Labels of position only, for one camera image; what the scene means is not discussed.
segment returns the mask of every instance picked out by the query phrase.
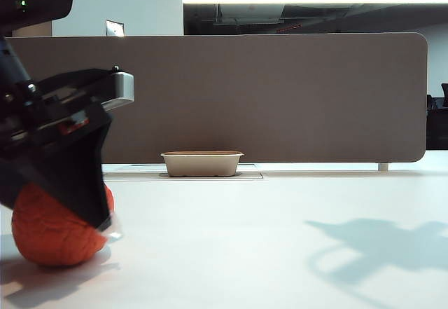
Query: ceiling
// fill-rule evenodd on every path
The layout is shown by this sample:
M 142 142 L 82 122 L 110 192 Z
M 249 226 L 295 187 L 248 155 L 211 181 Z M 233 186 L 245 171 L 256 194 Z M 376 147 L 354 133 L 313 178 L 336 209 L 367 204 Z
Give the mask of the ceiling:
M 394 32 L 448 22 L 448 6 L 185 5 L 185 34 Z

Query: black chair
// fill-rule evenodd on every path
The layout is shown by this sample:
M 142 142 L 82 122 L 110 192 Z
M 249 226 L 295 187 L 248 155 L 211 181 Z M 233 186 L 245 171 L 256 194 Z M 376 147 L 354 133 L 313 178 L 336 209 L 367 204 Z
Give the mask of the black chair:
M 448 150 L 448 83 L 444 98 L 426 96 L 426 149 Z

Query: orange mesh ball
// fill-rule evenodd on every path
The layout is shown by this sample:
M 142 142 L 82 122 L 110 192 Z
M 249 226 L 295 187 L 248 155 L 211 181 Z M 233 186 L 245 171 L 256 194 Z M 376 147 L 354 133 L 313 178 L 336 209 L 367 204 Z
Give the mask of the orange mesh ball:
M 113 210 L 111 190 L 105 186 Z M 70 266 L 87 261 L 106 238 L 36 184 L 23 187 L 11 223 L 15 244 L 26 259 L 44 266 Z

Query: table surface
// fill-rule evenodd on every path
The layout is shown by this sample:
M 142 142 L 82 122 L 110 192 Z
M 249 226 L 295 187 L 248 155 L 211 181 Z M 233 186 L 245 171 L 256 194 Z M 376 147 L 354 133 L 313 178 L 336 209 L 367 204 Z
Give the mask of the table surface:
M 254 165 L 233 179 L 109 168 L 125 235 L 79 266 L 25 261 L 1 208 L 1 307 L 446 308 L 445 163 L 430 151 L 389 172 Z

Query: paper tray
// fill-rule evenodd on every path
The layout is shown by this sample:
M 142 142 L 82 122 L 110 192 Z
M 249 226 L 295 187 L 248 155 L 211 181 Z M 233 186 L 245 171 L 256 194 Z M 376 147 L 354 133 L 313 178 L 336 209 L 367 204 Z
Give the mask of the paper tray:
M 237 171 L 240 151 L 169 151 L 160 154 L 173 177 L 230 177 Z

